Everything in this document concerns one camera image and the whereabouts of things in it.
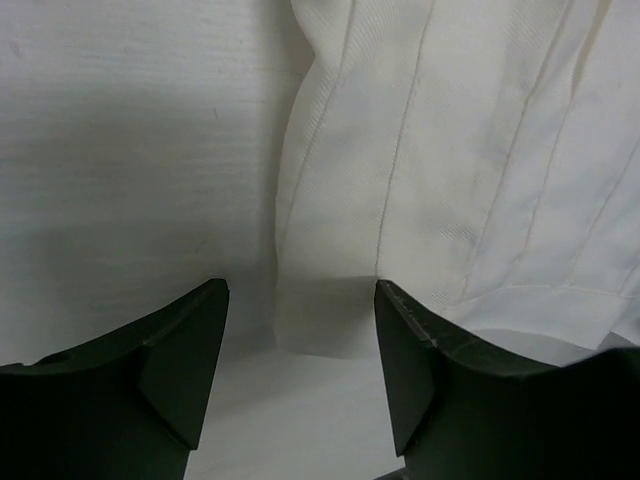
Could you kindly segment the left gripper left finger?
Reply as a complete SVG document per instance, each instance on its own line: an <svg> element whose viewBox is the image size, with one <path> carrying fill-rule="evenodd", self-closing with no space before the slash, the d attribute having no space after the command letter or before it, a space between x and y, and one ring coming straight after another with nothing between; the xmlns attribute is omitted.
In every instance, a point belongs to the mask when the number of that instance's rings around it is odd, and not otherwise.
<svg viewBox="0 0 640 480"><path fill-rule="evenodd" d="M202 434L229 288L212 279L76 347L1 369L5 479L181 479Z"/></svg>

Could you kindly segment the white pleated skirt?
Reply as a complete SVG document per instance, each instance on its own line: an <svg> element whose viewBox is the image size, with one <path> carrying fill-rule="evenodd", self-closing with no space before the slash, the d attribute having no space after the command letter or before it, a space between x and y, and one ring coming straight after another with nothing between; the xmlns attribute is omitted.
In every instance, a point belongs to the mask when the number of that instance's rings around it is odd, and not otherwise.
<svg viewBox="0 0 640 480"><path fill-rule="evenodd" d="M635 1L296 1L285 349L374 353L373 290L551 364L639 340Z"/></svg>

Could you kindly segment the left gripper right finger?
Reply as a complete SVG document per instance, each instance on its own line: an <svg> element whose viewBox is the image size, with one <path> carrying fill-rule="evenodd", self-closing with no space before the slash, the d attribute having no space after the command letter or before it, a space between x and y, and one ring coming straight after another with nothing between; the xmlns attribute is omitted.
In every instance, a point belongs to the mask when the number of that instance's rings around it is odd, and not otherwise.
<svg viewBox="0 0 640 480"><path fill-rule="evenodd" d="M557 367L429 311L395 283L375 321L396 453L412 479L635 479L639 351Z"/></svg>

